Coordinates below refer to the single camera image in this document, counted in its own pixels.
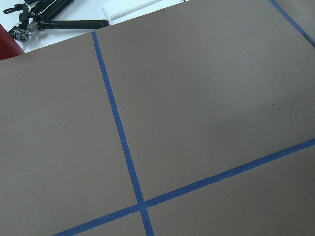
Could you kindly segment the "black tripod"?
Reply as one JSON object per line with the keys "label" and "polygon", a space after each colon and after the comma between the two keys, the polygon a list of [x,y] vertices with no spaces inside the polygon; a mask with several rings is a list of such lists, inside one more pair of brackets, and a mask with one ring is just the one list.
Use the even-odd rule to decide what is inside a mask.
{"label": "black tripod", "polygon": [[23,4],[16,4],[13,8],[3,11],[5,14],[20,12],[19,24],[8,33],[14,40],[26,43],[29,34],[37,30],[100,29],[110,25],[106,19],[55,21],[54,18],[71,3],[73,3],[72,0],[26,0]]}

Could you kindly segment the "red bottle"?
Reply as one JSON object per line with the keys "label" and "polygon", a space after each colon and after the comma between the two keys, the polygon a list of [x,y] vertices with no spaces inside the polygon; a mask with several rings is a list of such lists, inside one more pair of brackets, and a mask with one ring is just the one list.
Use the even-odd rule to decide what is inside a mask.
{"label": "red bottle", "polygon": [[6,60],[15,56],[24,54],[25,52],[16,43],[7,30],[0,26],[0,60]]}

